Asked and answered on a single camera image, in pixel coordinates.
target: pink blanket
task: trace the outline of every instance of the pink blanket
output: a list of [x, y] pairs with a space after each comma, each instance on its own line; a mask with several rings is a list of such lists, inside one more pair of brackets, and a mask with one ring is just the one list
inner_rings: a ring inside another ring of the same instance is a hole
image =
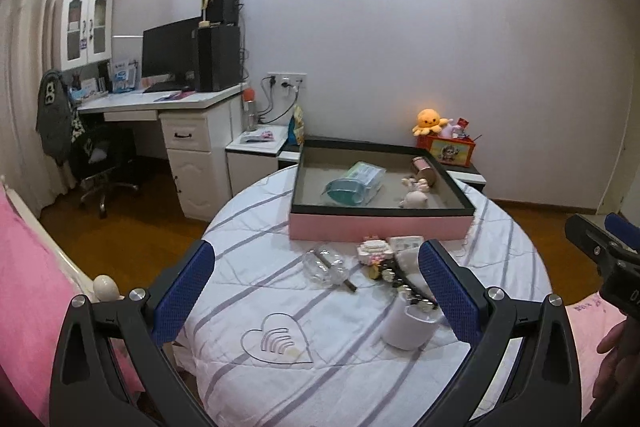
[[[0, 365], [27, 407], [49, 424], [49, 384], [60, 328], [78, 288], [0, 190]], [[142, 387], [120, 361], [130, 391]]]
[[582, 417], [589, 412], [593, 402], [593, 382], [605, 355], [596, 352], [596, 346], [609, 330], [625, 320], [625, 315], [594, 293], [573, 306], [567, 306], [571, 329], [574, 332], [575, 347], [580, 365], [582, 386]]

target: curtain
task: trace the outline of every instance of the curtain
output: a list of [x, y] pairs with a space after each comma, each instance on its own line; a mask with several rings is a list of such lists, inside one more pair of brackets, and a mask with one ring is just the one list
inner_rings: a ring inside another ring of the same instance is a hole
[[56, 0], [0, 0], [0, 174], [36, 216], [73, 186], [68, 167], [42, 151], [38, 88], [53, 67]]

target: power outlet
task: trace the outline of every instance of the power outlet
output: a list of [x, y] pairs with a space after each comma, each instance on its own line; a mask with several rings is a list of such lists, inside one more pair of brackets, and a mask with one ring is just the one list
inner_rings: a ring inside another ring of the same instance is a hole
[[276, 86], [282, 87], [283, 83], [287, 83], [300, 89], [306, 87], [306, 73], [267, 73], [267, 76], [271, 75], [276, 77]]

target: computer monitor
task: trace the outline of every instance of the computer monitor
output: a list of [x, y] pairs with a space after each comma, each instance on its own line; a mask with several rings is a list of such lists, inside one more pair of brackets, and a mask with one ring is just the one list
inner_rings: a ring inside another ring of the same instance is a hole
[[185, 19], [142, 33], [142, 76], [175, 75], [175, 81], [193, 86], [193, 41], [200, 17]]

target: hand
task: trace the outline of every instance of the hand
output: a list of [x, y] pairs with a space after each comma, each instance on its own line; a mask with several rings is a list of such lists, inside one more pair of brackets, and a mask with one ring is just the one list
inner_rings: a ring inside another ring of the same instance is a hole
[[[633, 349], [633, 355], [623, 356], [620, 359], [619, 347], [625, 326], [629, 322], [627, 319], [611, 328], [604, 338], [598, 344], [596, 351], [601, 355], [607, 353], [607, 356], [600, 364], [600, 372], [598, 378], [593, 383], [593, 397], [600, 398], [606, 396], [613, 384], [620, 384], [626, 380], [638, 361], [638, 350]], [[629, 324], [630, 327], [636, 329], [637, 323]], [[634, 338], [636, 346], [640, 343], [640, 339]]]

